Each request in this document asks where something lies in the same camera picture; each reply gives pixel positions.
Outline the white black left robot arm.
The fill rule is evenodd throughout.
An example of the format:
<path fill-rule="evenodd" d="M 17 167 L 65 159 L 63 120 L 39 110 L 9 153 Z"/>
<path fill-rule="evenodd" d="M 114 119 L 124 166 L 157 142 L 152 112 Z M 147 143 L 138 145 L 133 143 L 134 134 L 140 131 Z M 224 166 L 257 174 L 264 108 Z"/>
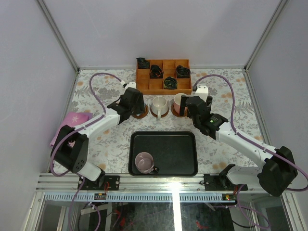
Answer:
<path fill-rule="evenodd" d="M 53 169 L 53 163 L 57 162 L 67 171 L 87 178 L 93 189 L 102 189 L 105 186 L 105 172 L 87 160 L 90 139 L 123 123 L 131 116 L 143 113 L 145 113 L 143 93 L 127 87 L 118 100 L 107 106 L 104 115 L 96 116 L 75 128 L 63 126 L 51 153 L 50 171 L 57 177 L 62 176 Z"/>

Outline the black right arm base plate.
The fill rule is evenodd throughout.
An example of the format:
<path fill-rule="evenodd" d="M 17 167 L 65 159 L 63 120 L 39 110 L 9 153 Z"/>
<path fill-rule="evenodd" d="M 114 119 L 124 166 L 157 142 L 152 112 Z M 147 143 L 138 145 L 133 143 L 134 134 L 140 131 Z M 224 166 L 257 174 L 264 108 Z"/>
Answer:
<path fill-rule="evenodd" d="M 241 186 L 232 183 L 226 174 L 204 174 L 199 184 L 203 185 L 206 191 L 234 191 Z"/>

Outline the white speckled mug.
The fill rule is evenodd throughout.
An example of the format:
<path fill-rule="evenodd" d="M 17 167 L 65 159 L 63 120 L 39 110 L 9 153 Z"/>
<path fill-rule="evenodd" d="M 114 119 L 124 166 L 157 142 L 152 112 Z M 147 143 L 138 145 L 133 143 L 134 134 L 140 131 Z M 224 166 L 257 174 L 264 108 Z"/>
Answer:
<path fill-rule="evenodd" d="M 151 107 L 156 108 L 169 108 L 168 107 L 168 101 L 163 96 L 157 96 L 153 98 Z"/>

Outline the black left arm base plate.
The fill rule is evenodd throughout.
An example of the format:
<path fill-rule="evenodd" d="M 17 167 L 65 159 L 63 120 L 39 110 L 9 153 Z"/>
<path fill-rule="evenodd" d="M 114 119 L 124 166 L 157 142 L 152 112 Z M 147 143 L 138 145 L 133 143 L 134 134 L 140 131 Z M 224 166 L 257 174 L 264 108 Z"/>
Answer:
<path fill-rule="evenodd" d="M 120 176 L 106 175 L 104 176 L 103 183 L 96 181 L 90 181 L 85 179 L 85 183 L 81 187 L 81 190 L 87 191 L 118 191 L 120 186 Z"/>

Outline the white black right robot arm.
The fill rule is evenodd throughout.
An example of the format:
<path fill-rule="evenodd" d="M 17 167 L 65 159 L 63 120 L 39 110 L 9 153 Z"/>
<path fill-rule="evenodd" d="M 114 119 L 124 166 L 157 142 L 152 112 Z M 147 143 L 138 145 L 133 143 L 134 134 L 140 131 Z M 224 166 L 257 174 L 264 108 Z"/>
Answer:
<path fill-rule="evenodd" d="M 256 167 L 230 165 L 219 178 L 225 190 L 246 184 L 261 187 L 272 196 L 279 197 L 298 175 L 293 154 L 285 146 L 275 148 L 234 131 L 231 123 L 211 112 L 212 97 L 181 96 L 180 114 L 187 111 L 193 125 L 204 135 L 220 141 L 244 154 Z"/>

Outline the lilac mug black handle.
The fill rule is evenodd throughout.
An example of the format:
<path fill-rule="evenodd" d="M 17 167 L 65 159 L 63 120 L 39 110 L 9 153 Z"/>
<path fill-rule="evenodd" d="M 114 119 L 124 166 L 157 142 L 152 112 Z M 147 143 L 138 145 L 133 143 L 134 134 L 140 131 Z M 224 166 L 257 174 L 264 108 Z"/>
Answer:
<path fill-rule="evenodd" d="M 154 158 L 147 152 L 141 152 L 135 157 L 135 166 L 142 174 L 158 173 L 159 168 L 154 165 Z"/>

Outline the pink mug white inside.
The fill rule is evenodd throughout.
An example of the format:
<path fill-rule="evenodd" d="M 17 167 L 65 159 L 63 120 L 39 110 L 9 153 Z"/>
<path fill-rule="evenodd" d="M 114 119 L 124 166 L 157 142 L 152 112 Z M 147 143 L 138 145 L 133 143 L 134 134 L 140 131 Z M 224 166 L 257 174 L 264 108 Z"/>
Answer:
<path fill-rule="evenodd" d="M 185 93 L 178 93 L 174 96 L 174 103 L 173 103 L 173 107 L 174 107 L 174 110 L 177 114 L 180 114 L 180 103 L 181 103 L 181 97 L 182 96 L 187 96 L 187 94 Z"/>

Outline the brown wooden coaster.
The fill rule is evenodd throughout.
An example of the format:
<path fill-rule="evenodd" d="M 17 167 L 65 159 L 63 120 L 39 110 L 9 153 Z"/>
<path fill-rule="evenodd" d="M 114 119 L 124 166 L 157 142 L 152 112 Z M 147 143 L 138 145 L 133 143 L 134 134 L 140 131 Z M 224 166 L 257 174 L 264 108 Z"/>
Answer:
<path fill-rule="evenodd" d="M 184 111 L 184 115 L 180 115 L 179 113 L 177 113 L 177 112 L 175 111 L 175 109 L 174 109 L 173 106 L 171 107 L 171 112 L 172 112 L 172 114 L 173 114 L 174 116 L 176 116 L 176 117 L 186 117 L 186 116 L 187 116 L 187 111 Z"/>
<path fill-rule="evenodd" d="M 152 116 L 154 116 L 155 118 L 164 118 L 168 115 L 169 113 L 169 108 L 154 108 L 151 107 L 150 109 Z"/>
<path fill-rule="evenodd" d="M 148 105 L 145 105 L 145 112 L 142 113 L 142 114 L 137 114 L 137 115 L 132 115 L 134 118 L 136 119 L 142 119 L 144 117 L 146 117 L 148 115 L 148 112 L 149 112 L 149 108 L 148 108 Z"/>

